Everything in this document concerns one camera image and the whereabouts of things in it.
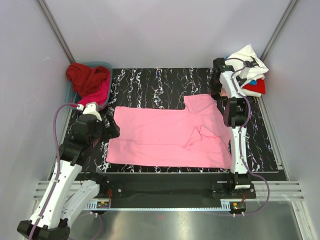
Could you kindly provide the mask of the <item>pink t-shirt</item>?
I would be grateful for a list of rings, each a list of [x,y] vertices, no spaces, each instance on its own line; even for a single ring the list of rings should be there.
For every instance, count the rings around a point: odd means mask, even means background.
[[[184,109],[117,106],[120,136],[109,141],[110,164],[229,169],[230,134],[209,94],[184,97]]]

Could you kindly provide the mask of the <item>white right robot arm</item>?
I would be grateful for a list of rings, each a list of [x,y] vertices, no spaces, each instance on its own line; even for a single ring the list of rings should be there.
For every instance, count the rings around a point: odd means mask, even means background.
[[[251,104],[241,90],[232,65],[226,59],[218,57],[213,60],[210,82],[211,97],[221,98],[222,91],[227,97],[223,112],[223,123],[230,133],[231,167],[226,191],[232,198],[239,198],[251,187],[251,175],[247,162],[246,134],[251,116]]]

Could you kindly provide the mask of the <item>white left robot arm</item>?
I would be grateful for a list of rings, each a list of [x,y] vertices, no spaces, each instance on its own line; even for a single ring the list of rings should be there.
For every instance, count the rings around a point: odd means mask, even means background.
[[[67,240],[71,227],[86,205],[95,197],[111,197],[105,175],[89,172],[80,188],[68,196],[97,143],[117,138],[120,128],[108,115],[109,127],[103,123],[96,102],[73,104],[81,112],[72,135],[61,145],[55,142],[56,162],[43,197],[28,220],[22,220],[17,232],[28,240]]]

